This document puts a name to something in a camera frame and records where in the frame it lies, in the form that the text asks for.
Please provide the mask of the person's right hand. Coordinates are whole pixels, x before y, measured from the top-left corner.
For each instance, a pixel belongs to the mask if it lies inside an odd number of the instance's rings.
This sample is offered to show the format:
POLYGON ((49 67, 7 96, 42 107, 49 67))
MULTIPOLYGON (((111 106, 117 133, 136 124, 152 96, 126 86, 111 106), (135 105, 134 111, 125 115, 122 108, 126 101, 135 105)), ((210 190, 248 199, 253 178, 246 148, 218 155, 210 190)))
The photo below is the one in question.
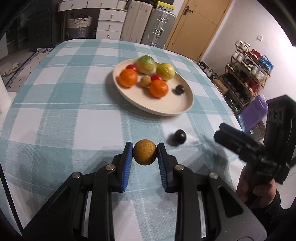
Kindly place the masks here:
POLYGON ((248 200, 248 193, 251 190, 254 195, 259 196, 259 200, 256 204, 258 207, 264 208, 269 206, 269 204, 271 204, 271 202, 274 200, 277 192, 275 180, 272 179, 269 182, 265 182, 264 184, 250 188, 251 176, 252 174, 250 173, 248 166, 245 166, 241 171, 237 185, 237 196, 243 202, 246 202, 248 200))

